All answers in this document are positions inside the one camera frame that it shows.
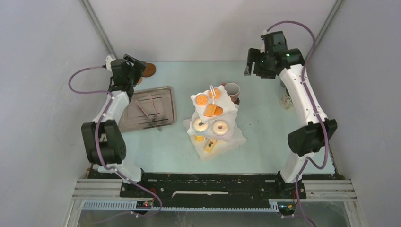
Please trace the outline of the dark brown round coaster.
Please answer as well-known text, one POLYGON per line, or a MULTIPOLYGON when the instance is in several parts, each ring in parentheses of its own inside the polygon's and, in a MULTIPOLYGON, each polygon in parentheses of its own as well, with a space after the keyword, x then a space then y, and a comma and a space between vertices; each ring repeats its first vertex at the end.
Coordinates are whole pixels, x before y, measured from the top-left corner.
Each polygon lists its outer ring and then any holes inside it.
POLYGON ((157 69, 156 69, 155 64, 147 63, 146 68, 144 69, 142 76, 146 77, 146 78, 147 77, 151 77, 156 73, 156 71, 157 71, 157 69))

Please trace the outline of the small orange round cookie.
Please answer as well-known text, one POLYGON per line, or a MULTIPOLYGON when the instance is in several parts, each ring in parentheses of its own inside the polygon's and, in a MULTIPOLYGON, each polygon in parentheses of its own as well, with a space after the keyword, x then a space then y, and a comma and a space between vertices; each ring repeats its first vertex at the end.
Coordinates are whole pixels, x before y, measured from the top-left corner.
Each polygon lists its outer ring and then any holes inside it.
POLYGON ((213 90, 209 90, 209 97, 218 100, 221 97, 221 91, 218 88, 213 88, 213 90))

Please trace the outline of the green-inside floral mug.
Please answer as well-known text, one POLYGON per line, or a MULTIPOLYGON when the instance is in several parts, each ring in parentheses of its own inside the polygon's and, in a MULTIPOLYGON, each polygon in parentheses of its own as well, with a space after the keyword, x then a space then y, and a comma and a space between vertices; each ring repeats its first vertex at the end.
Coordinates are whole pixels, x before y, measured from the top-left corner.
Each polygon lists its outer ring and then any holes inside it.
POLYGON ((292 102, 291 96, 289 95, 289 91, 286 89, 282 98, 280 99, 280 106, 285 110, 294 110, 294 104, 292 102))

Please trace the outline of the yellow square cake piece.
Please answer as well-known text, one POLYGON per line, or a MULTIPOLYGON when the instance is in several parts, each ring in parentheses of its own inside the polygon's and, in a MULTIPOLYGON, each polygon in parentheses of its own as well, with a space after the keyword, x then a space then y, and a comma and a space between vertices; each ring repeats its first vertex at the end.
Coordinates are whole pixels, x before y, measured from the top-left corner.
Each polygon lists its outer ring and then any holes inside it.
POLYGON ((217 108, 216 104, 208 104, 203 115, 206 117, 213 117, 216 108, 217 108))

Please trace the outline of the white frosted donut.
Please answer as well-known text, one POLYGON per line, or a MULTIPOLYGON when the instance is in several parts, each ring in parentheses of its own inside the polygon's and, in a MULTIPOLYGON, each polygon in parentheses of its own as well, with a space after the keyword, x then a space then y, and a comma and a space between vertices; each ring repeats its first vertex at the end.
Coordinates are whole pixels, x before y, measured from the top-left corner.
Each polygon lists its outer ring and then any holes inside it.
POLYGON ((223 120, 217 120, 212 125, 213 133, 217 136, 224 136, 227 134, 229 127, 228 124, 223 120))

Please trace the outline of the white three-tier cake stand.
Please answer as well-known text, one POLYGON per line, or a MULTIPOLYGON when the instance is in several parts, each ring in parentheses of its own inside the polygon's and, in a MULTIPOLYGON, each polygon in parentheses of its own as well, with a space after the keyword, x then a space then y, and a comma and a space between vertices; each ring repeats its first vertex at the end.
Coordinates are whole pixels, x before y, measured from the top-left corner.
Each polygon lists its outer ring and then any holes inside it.
POLYGON ((211 160, 247 142, 236 123, 238 105, 233 98, 238 94, 239 88, 232 94, 229 84, 222 84, 191 96, 195 110, 183 123, 200 160, 211 160))

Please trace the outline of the white chocolate-hole donut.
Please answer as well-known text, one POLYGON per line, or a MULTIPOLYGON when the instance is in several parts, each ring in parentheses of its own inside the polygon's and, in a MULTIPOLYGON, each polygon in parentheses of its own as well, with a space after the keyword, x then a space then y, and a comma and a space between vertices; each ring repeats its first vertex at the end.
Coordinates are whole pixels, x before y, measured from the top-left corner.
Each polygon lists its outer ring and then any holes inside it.
POLYGON ((192 128, 196 132, 204 132, 209 128, 209 124, 208 123, 203 123, 201 118, 196 118, 192 123, 192 128))

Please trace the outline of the yellow swirl roll cake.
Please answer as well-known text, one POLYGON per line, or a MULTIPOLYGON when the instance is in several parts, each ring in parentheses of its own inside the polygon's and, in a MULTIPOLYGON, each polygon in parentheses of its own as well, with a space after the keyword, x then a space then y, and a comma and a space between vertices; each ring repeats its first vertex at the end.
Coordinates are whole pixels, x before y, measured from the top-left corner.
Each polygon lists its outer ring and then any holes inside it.
POLYGON ((195 136, 195 141, 196 142, 202 142, 204 140, 205 140, 205 137, 203 137, 203 136, 195 136))

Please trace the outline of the yellow cake with berries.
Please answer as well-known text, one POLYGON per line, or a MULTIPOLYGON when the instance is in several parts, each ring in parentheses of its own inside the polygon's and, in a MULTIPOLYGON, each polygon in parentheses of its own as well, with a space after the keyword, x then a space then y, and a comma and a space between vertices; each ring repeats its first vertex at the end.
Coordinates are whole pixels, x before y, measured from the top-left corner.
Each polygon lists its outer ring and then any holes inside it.
POLYGON ((207 153, 211 153, 213 151, 214 147, 216 146, 217 142, 218 141, 216 139, 210 139, 207 142, 204 151, 207 153))

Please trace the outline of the light brown round coaster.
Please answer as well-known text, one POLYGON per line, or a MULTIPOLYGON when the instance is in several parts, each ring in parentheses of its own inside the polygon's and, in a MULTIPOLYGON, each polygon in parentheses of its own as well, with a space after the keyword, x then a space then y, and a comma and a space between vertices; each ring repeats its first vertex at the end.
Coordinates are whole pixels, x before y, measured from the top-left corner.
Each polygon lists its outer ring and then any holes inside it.
POLYGON ((143 77, 140 77, 140 79, 138 80, 136 85, 139 85, 142 82, 142 80, 143 80, 143 77))

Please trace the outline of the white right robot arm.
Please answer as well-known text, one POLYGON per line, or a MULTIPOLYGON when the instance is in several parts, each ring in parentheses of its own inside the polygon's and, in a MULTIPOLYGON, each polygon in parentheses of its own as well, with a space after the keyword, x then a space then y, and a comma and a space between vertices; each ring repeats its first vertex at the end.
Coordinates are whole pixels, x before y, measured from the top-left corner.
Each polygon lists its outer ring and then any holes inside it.
POLYGON ((263 47, 248 50, 244 75, 255 74, 264 79, 279 77, 294 105, 300 128, 291 132, 288 146, 291 150, 286 164, 280 170, 281 181, 275 184, 275 192, 286 198, 294 191, 292 183, 301 179, 307 163, 322 148, 325 149, 323 169, 329 157, 329 140, 338 124, 329 119, 321 108, 307 76, 305 60, 299 49, 289 49, 283 32, 263 32, 263 47))

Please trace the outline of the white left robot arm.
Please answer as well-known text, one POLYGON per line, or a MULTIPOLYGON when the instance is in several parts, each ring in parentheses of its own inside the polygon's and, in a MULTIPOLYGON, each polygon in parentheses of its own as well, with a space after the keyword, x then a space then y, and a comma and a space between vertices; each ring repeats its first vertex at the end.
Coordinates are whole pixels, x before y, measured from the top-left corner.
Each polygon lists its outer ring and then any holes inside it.
POLYGON ((131 162, 124 163, 127 148, 118 124, 146 66, 146 62, 128 54, 120 59, 107 56, 104 68, 112 76, 109 88, 105 91, 106 102, 91 122, 81 126, 88 161, 99 165, 106 172, 117 174, 125 182, 132 183, 131 191, 138 197, 148 194, 149 183, 141 179, 141 168, 131 162))

